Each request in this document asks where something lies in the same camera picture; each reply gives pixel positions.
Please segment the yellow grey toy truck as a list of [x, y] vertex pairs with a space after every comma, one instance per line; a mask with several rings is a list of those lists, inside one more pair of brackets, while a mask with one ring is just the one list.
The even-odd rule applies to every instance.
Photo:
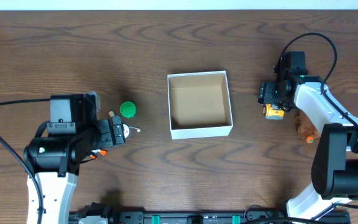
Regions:
[[284, 117], [284, 110], [280, 109], [277, 105], [265, 104], [262, 113], [266, 119], [281, 120]]

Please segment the green round toy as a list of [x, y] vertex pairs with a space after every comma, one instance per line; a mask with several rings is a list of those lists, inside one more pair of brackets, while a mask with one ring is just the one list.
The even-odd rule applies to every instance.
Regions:
[[137, 113], [136, 105], [131, 101], [123, 102], [120, 105], [119, 110], [120, 110], [120, 113], [125, 118], [133, 118], [135, 116], [135, 114]]

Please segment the brown plush toy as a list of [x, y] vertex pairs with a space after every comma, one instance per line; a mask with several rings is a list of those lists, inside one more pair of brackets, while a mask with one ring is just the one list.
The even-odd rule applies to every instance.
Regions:
[[295, 116], [295, 127], [299, 137], [309, 144], [320, 137], [319, 131], [302, 110], [299, 110], [298, 114]]

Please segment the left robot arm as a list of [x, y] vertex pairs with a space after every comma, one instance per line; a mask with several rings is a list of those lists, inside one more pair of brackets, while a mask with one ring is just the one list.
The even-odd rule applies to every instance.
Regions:
[[50, 119], [24, 149], [35, 176], [27, 181], [28, 223], [68, 223], [80, 165], [125, 143], [121, 118], [98, 120], [99, 110], [95, 92], [50, 97]]

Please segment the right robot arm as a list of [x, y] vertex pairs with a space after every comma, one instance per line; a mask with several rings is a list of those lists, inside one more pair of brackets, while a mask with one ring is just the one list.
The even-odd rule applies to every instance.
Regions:
[[286, 216], [319, 220], [358, 200], [358, 118], [333, 97], [322, 78], [309, 75], [304, 52], [285, 52], [274, 72], [276, 80], [260, 86], [264, 116], [283, 119], [286, 112], [299, 109], [320, 135], [311, 183], [287, 202]]

